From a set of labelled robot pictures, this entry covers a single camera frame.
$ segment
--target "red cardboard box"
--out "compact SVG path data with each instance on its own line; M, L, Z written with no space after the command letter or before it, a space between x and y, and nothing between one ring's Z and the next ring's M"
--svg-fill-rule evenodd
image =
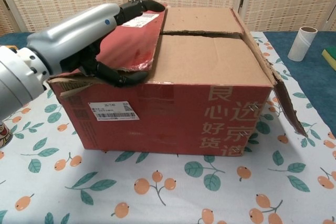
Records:
M305 134L285 85L236 12L166 12L160 36L161 22L152 27L157 45L149 45L156 53L146 83L119 89L80 74L49 80L85 148L241 156L272 89Z

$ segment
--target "paper towel roll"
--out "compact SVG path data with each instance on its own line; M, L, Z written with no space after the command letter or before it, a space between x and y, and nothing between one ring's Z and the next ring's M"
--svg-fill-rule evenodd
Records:
M293 61L302 61L316 33L316 28L309 26L300 27L289 51L288 58Z

